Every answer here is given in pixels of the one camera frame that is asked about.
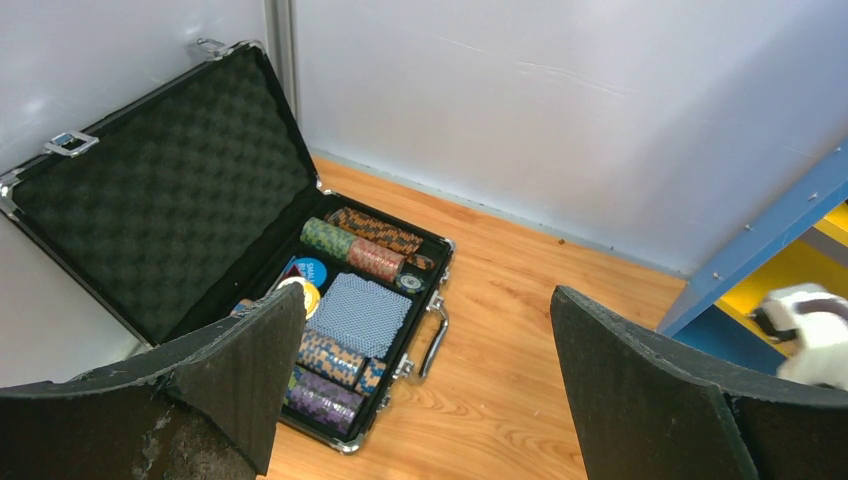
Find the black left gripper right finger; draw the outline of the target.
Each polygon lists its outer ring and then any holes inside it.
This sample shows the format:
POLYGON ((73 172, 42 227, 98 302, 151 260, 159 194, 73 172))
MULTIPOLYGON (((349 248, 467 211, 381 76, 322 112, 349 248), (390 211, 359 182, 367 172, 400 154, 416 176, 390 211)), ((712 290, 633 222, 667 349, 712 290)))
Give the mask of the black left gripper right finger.
POLYGON ((550 315, 591 479, 843 479, 847 394, 759 373, 579 291, 550 315))

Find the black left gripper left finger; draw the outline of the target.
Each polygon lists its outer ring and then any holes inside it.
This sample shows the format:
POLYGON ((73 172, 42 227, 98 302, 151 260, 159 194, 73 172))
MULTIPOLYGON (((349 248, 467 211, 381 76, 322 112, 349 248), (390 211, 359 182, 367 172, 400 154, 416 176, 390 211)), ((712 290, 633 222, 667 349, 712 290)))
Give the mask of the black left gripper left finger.
POLYGON ((254 479, 305 325, 286 287, 70 381, 1 392, 5 479, 254 479))

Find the blue shelf with coloured boards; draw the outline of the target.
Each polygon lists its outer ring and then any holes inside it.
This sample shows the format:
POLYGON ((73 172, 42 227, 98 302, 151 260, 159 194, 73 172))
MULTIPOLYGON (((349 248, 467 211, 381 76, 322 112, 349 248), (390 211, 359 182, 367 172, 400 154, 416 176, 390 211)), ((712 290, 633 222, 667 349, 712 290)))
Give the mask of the blue shelf with coloured boards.
POLYGON ((816 283, 847 294, 847 144, 841 142, 701 267, 659 333, 765 374, 790 355, 751 312, 775 289, 816 283))

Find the yellow big blind button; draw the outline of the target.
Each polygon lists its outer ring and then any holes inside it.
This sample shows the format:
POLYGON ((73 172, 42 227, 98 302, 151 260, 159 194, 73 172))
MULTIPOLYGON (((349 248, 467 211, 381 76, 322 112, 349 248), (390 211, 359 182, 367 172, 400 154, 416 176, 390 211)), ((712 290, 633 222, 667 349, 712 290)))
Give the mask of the yellow big blind button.
POLYGON ((299 285, 302 287, 306 319, 311 319, 321 302, 321 294, 318 288, 302 276, 292 276, 281 280, 274 290, 279 290, 288 285, 299 285))

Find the blue small blind button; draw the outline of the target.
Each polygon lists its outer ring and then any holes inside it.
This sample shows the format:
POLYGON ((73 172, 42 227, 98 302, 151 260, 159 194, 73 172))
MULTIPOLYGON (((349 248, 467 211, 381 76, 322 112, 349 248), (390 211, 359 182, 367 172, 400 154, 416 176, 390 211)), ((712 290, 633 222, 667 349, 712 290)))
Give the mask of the blue small blind button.
POLYGON ((294 257, 286 266, 284 277, 300 276, 306 281, 320 288, 327 280, 328 270, 326 265, 313 257, 294 257))

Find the blue playing card deck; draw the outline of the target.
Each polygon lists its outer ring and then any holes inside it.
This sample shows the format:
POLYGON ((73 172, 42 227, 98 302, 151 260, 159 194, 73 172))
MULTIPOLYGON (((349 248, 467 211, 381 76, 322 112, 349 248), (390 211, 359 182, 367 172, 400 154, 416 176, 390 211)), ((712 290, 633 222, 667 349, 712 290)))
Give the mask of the blue playing card deck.
POLYGON ((340 273, 307 327, 367 357, 384 358, 412 300, 356 274, 340 273))

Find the black poker chip case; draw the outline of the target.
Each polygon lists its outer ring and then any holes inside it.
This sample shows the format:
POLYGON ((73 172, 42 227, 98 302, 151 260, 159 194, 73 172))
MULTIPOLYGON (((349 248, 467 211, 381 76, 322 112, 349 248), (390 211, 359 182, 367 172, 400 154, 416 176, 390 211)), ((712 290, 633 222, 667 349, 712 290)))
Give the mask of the black poker chip case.
POLYGON ((202 328, 283 280, 294 257, 412 300, 386 356, 306 328, 283 423, 360 449, 423 317, 446 314, 456 245, 322 186, 258 42, 200 39, 206 59, 1 177, 1 209, 148 346, 202 328))

